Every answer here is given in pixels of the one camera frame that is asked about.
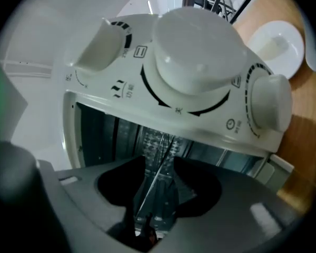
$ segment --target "metal wire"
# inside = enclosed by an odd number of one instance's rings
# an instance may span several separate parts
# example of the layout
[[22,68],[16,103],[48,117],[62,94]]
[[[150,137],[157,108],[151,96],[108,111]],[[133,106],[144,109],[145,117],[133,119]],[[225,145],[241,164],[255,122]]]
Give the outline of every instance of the metal wire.
[[[161,149],[161,146],[162,146],[162,143],[164,141],[164,137],[165,137],[165,133],[162,134],[162,137],[160,139],[160,142],[159,142],[159,145],[157,147],[157,150],[156,150],[156,154],[154,155],[154,158],[153,158],[153,164],[156,165],[156,162],[158,163],[159,162],[159,157],[160,157],[160,149]],[[155,166],[152,166],[152,175],[156,172],[154,170],[157,170],[158,168],[155,168]]]
[[171,150],[171,147],[172,147],[172,144],[173,144],[173,140],[174,140],[174,137],[172,138],[172,140],[171,140],[171,142],[170,142],[170,145],[169,145],[169,147],[167,148],[167,150],[166,150],[166,152],[165,152],[165,154],[164,154],[164,157],[163,157],[163,159],[162,159],[162,161],[161,161],[161,164],[160,164],[160,166],[159,166],[159,169],[158,169],[158,171],[157,171],[155,177],[153,178],[153,181],[152,181],[152,183],[151,183],[151,185],[150,185],[150,187],[149,187],[149,190],[147,191],[147,193],[146,193],[146,195],[145,195],[145,198],[144,198],[144,200],[143,200],[143,202],[142,202],[142,204],[141,204],[141,206],[140,206],[140,208],[139,208],[137,214],[136,214],[136,217],[139,215],[140,211],[142,210],[142,208],[143,208],[143,206],[144,206],[144,203],[145,203],[147,197],[149,196],[151,190],[152,190],[153,187],[154,187],[154,184],[156,183],[156,180],[157,180],[157,178],[158,178],[158,175],[160,174],[160,172],[161,172],[161,170],[162,170],[162,168],[163,168],[164,161],[165,161],[165,159],[167,158],[167,155],[169,154],[169,152],[170,152],[170,150]]
[[225,159],[225,156],[227,154],[227,150],[223,150],[219,160],[217,161],[217,163],[215,164],[217,167],[221,166],[223,160]]
[[225,2],[225,0],[222,0],[222,2],[223,2],[223,10],[224,10],[224,13],[225,13],[225,17],[226,17],[226,20],[228,21],[226,2]]

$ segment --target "printed symbol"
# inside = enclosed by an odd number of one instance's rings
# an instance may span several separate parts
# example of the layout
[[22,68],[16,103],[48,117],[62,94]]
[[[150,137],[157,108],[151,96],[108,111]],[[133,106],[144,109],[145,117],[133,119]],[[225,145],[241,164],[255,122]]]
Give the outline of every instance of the printed symbol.
[[234,79],[232,79],[232,85],[234,85],[237,88],[240,88],[241,83],[241,76],[236,76]]
[[135,58],[144,58],[146,54],[147,47],[146,46],[137,46],[133,57]]
[[117,87],[116,85],[114,85],[113,87],[111,87],[111,90],[116,90],[116,91],[118,91],[120,88],[119,87]]
[[175,108],[175,113],[181,115],[181,111],[183,110],[183,108]]
[[67,82],[70,82],[72,80],[72,75],[71,74],[70,75],[66,75],[65,80]]
[[228,130],[231,130],[231,129],[234,128],[234,126],[235,126],[235,121],[234,121],[234,119],[229,119],[229,120],[227,121],[227,123],[226,123],[226,128],[227,128]]
[[239,133],[240,127],[241,127],[241,121],[238,120],[238,122],[236,123],[236,128],[234,130],[235,134]]
[[111,90],[115,90],[116,92],[118,92],[120,89],[122,89],[122,95],[120,96],[118,94],[114,94],[113,96],[115,96],[116,98],[123,97],[124,88],[125,88],[127,83],[122,81],[122,80],[117,80],[116,83],[121,83],[123,85],[123,87],[118,87],[117,85],[114,85],[111,87]]

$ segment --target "large white knob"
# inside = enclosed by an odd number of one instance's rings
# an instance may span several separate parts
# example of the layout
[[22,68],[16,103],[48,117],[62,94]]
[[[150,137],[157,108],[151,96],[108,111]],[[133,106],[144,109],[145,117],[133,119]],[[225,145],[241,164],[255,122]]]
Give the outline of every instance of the large white knob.
[[284,132],[291,120],[291,88],[283,75],[258,78],[252,88],[252,114],[257,126]]
[[226,20],[194,7],[158,18],[153,45],[161,77],[185,94],[226,85],[241,72],[247,57],[246,46]]
[[121,35],[106,19],[90,22],[77,29],[67,44],[65,63],[88,74],[105,69],[117,57]]

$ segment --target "white bowl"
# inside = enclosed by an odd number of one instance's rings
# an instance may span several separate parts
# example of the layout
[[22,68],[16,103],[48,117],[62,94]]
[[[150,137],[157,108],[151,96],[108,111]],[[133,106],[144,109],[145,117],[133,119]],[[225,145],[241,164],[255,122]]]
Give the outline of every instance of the white bowl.
[[247,43],[272,70],[287,79],[294,76],[304,58],[300,32],[290,23],[273,21],[262,25]]

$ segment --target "wooden table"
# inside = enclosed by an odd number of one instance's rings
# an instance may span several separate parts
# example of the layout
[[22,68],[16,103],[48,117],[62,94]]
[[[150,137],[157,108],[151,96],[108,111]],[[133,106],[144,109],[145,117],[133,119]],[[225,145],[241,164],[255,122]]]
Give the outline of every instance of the wooden table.
[[[244,42],[263,24],[282,20],[293,24],[304,38],[300,12],[294,0],[256,0],[233,25]],[[277,155],[295,170],[278,196],[305,213],[316,194],[316,72],[302,63],[290,79],[293,117]]]

